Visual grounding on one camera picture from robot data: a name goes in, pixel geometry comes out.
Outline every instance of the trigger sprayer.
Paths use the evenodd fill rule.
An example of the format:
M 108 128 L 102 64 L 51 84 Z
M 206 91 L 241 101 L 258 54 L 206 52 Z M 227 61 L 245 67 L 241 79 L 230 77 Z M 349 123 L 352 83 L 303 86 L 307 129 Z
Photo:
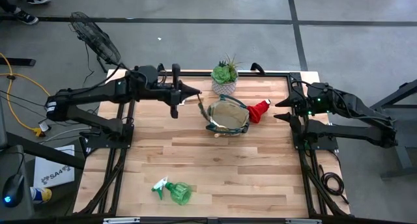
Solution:
M 164 187 L 171 192 L 171 199 L 175 203 L 184 205 L 190 200 L 192 189 L 186 183 L 178 182 L 173 184 L 172 182 L 168 182 L 168 177 L 165 177 L 153 186 L 152 191 L 158 192 L 159 198 L 162 199 L 162 190 Z

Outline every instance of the gray floor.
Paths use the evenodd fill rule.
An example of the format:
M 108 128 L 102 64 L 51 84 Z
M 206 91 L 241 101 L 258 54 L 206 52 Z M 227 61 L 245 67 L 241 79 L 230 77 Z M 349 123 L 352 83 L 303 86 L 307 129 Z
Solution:
M 295 5 L 300 20 L 415 21 L 417 6 L 414 2 L 295 0 Z M 48 6 L 22 5 L 42 16 L 68 16 L 73 11 L 82 11 L 89 16 L 109 18 L 289 20 L 288 6 L 288 0 L 53 0 Z M 257 62 L 266 70 L 300 70 L 292 25 L 98 25 L 109 34 L 128 66 L 179 63 L 183 69 L 208 69 L 227 53 L 236 54 L 237 59 L 244 62 L 243 69 Z M 318 71 L 321 81 L 358 95 L 368 105 L 394 92 L 404 82 L 416 79 L 415 30 L 415 27 L 300 27 L 308 69 Z M 0 23 L 0 52 L 8 57 L 36 59 L 34 68 L 14 70 L 37 80 L 51 93 L 82 86 L 89 73 L 84 44 L 70 31 L 68 23 L 40 22 L 28 27 L 3 21 Z M 92 51 L 90 67 L 96 72 L 86 85 L 105 77 Z M 0 82 L 0 89 L 6 90 L 7 83 Z M 46 99 L 41 90 L 22 79 L 15 81 L 12 93 L 39 103 Z M 41 107 L 33 108 L 42 112 Z M 15 110 L 32 126 L 42 119 L 18 106 Z M 5 117 L 8 131 L 39 141 L 18 125 L 6 107 Z M 356 124 L 354 120 L 335 116 L 330 116 L 330 120 L 337 124 Z M 64 130 L 62 126 L 55 126 L 50 135 Z M 340 139 L 338 143 L 351 212 L 358 217 L 417 222 L 417 176 L 390 181 L 379 177 L 397 168 L 395 150 L 348 139 Z M 62 204 L 61 210 L 66 207 L 67 204 Z

